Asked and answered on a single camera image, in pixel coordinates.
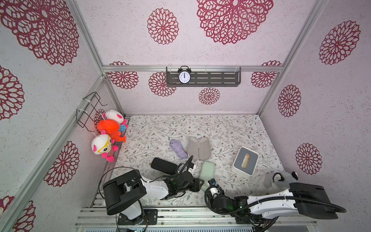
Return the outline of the mint umbrella case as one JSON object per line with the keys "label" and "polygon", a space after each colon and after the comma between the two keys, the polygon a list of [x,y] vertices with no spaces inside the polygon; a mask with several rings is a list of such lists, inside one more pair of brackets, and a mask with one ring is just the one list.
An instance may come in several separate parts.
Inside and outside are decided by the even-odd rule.
{"label": "mint umbrella case", "polygon": [[215,164],[204,161],[201,167],[199,179],[204,181],[202,189],[207,189],[209,187],[208,181],[214,178]]}

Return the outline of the black umbrella case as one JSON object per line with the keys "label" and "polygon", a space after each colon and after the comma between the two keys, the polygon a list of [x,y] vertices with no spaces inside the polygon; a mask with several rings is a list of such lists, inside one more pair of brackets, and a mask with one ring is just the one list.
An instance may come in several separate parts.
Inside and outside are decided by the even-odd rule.
{"label": "black umbrella case", "polygon": [[151,163],[151,168],[168,175],[175,175],[178,165],[164,159],[154,158]]}

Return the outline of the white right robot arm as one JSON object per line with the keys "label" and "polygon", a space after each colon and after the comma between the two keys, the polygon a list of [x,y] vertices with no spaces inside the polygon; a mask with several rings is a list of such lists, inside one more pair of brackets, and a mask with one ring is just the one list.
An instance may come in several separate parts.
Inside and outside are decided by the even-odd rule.
{"label": "white right robot arm", "polygon": [[281,216],[300,214],[314,219],[337,219],[346,209],[331,203],[323,186],[291,183],[278,193],[230,198],[211,179],[204,201],[212,212],[230,215],[238,224],[259,224]]}

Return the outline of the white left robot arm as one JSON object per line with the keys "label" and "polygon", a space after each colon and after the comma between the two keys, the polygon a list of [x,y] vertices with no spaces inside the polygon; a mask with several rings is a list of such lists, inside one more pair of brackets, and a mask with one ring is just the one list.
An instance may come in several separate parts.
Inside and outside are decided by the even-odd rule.
{"label": "white left robot arm", "polygon": [[100,195],[105,200],[107,215],[124,214],[136,219],[144,214],[140,199],[143,197],[170,200],[182,197],[187,192],[199,192],[204,181],[181,169],[174,175],[165,175],[164,180],[149,180],[140,171],[131,168],[130,172],[115,177],[103,184]]}

